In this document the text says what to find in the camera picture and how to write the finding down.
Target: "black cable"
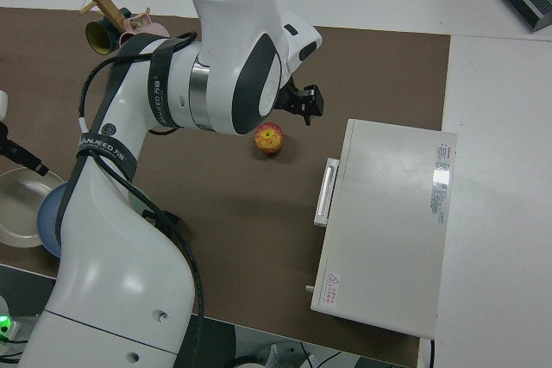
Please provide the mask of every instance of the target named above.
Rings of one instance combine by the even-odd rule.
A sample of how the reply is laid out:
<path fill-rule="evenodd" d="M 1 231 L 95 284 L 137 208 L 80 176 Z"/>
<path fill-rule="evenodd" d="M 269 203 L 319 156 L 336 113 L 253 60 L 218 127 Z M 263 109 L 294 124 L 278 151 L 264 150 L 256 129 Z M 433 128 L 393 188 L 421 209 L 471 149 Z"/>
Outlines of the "black cable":
<path fill-rule="evenodd" d="M 19 364 L 19 359 L 4 359 L 0 357 L 0 364 Z"/>
<path fill-rule="evenodd" d="M 168 129 L 166 131 L 155 131 L 154 129 L 149 129 L 148 132 L 150 134 L 153 134 L 153 135 L 169 135 L 169 134 L 172 134 L 172 133 L 174 133 L 178 130 L 179 130 L 178 128 L 171 128 L 171 129 Z"/>
<path fill-rule="evenodd" d="M 317 368 L 320 368 L 322 365 L 324 365 L 325 363 L 327 363 L 330 359 L 335 358 L 335 357 L 336 357 L 337 355 L 339 355 L 340 353 L 342 353 L 342 352 L 339 351 L 339 352 L 334 353 L 331 357 L 327 357 L 324 361 L 322 361 L 320 364 L 318 364 Z"/>
<path fill-rule="evenodd" d="M 199 274 L 198 263 L 196 262 L 190 247 L 185 242 L 182 234 L 174 226 L 173 222 L 170 221 L 168 217 L 166 217 L 165 213 L 159 207 L 157 207 L 157 205 L 155 205 L 149 198 L 147 198 L 147 196 L 144 196 L 143 193 L 141 193 L 141 191 L 139 191 L 136 187 L 134 187 L 130 182 L 128 182 L 126 179 L 124 179 L 119 174 L 117 174 L 111 167 L 109 167 L 98 153 L 90 151 L 89 154 L 90 156 L 92 156 L 92 158 L 94 158 L 94 160 L 100 166 L 100 168 L 102 168 L 102 170 L 107 172 L 113 179 L 115 179 L 120 185 L 122 185 L 125 189 L 127 189 L 133 196 L 135 196 L 141 202 L 146 204 L 146 206 L 148 206 L 165 223 L 165 225 L 171 229 L 172 233 L 177 237 L 180 245 L 184 249 L 185 255 L 187 256 L 188 261 L 190 262 L 191 273 L 194 277 L 194 280 L 196 283 L 196 291 L 198 293 L 198 326 L 196 328 L 196 345 L 194 347 L 194 351 L 192 355 L 192 366 L 196 366 L 205 309 L 204 309 L 203 285 L 201 282 L 201 276 Z"/>
<path fill-rule="evenodd" d="M 174 48 L 174 52 L 177 52 L 181 49 L 184 49 L 185 47 L 190 46 L 190 44 L 196 40 L 198 37 L 197 32 L 186 32 L 185 34 L 181 34 L 180 36 L 177 36 L 178 38 L 182 38 L 182 42 L 176 45 Z M 113 64 L 113 63 L 135 63 L 135 62 L 143 62 L 146 60 L 150 60 L 154 56 L 154 53 L 143 53 L 139 55 L 131 55 L 131 56 L 113 56 L 111 58 L 108 58 L 104 60 L 103 62 L 100 62 L 92 71 L 88 74 L 88 77 L 85 80 L 85 83 L 83 84 L 83 88 L 80 93 L 80 99 L 78 100 L 78 117 L 84 117 L 85 116 L 85 102 L 86 102 L 86 94 L 88 93 L 88 89 L 90 88 L 90 84 L 92 83 L 92 80 L 96 75 L 104 69 L 107 65 Z"/>
<path fill-rule="evenodd" d="M 28 342 L 28 340 L 10 340 L 2 334 L 0 334 L 0 341 L 6 342 L 7 344 L 26 344 Z"/>
<path fill-rule="evenodd" d="M 314 368 L 311 363 L 311 359 L 309 358 L 309 354 L 307 353 L 306 349 L 304 349 L 303 342 L 299 341 L 299 344 L 301 344 L 301 349 L 303 350 L 304 357 L 307 358 L 307 362 L 309 363 L 310 368 Z"/>
<path fill-rule="evenodd" d="M 23 351 L 17 353 L 11 353 L 10 355 L 0 355 L 0 358 L 11 358 L 16 357 L 17 355 L 23 355 Z"/>
<path fill-rule="evenodd" d="M 430 368 L 433 368 L 433 364 L 435 363 L 435 341 L 432 340 L 430 342 L 431 344 L 431 351 L 430 351 Z"/>

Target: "green light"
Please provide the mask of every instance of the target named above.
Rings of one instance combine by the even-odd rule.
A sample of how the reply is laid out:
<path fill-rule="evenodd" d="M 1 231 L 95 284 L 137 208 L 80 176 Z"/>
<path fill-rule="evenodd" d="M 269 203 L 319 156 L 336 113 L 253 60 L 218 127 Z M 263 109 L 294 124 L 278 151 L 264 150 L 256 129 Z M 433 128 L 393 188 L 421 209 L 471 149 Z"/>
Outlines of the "green light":
<path fill-rule="evenodd" d="M 11 327 L 11 319 L 7 315 L 0 316 L 0 330 L 6 332 Z"/>

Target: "white plate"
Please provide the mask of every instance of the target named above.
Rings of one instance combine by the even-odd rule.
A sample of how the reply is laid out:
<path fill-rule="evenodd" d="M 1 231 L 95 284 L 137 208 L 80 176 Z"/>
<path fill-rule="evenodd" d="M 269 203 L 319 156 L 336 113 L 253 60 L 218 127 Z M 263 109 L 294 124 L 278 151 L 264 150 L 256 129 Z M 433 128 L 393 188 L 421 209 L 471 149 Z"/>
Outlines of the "white plate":
<path fill-rule="evenodd" d="M 39 246 L 38 209 L 48 193 L 62 183 L 52 172 L 42 177 L 27 168 L 0 175 L 0 242 L 13 247 Z"/>

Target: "apple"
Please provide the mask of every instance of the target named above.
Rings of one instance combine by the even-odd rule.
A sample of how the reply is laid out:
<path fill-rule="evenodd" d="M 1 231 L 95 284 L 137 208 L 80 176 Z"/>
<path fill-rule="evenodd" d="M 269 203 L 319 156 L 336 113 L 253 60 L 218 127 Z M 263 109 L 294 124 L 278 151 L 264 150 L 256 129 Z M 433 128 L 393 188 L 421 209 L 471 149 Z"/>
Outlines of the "apple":
<path fill-rule="evenodd" d="M 255 131 L 255 145 L 264 154 L 277 153 L 282 147 L 283 140 L 282 128 L 273 122 L 265 122 Z"/>

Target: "brown mat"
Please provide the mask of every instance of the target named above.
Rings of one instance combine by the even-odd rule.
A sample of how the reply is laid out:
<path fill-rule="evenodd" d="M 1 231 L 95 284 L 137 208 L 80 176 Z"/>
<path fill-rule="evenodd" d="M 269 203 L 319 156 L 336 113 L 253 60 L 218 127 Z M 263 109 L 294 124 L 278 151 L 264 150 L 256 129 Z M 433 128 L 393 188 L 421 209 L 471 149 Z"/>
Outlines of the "brown mat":
<path fill-rule="evenodd" d="M 78 141 L 78 94 L 103 59 L 84 37 L 92 19 L 97 15 L 0 8 L 0 89 L 9 93 L 9 137 L 65 179 Z M 173 35 L 199 29 L 193 19 L 157 22 Z M 322 48 L 295 79 L 297 86 L 320 86 L 324 117 L 306 127 L 301 118 L 275 111 L 269 121 L 285 133 L 279 154 L 258 153 L 251 134 L 182 130 L 149 136 L 135 182 L 189 225 L 207 316 L 415 366 L 417 338 L 311 311 L 304 287 L 315 282 L 323 244 L 324 230 L 312 221 L 325 160 L 340 156 L 347 119 L 440 129 L 449 37 L 320 31 Z M 104 80 L 105 74 L 95 81 L 90 110 L 101 99 Z M 91 122 L 93 114 L 88 116 Z M 0 158 L 0 172 L 15 167 Z M 0 261 L 48 276 L 57 271 L 42 247 L 0 246 Z"/>

